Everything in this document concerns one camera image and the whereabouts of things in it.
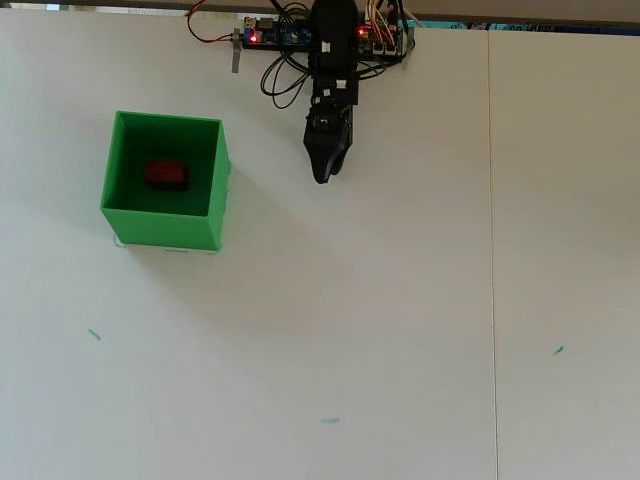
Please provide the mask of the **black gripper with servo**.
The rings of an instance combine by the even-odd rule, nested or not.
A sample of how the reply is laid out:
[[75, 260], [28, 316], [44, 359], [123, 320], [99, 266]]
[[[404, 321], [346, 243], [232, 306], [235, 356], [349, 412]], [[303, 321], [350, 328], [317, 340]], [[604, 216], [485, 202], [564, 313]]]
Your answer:
[[307, 115], [304, 146], [318, 184], [341, 171], [353, 141], [352, 105], [313, 105]]

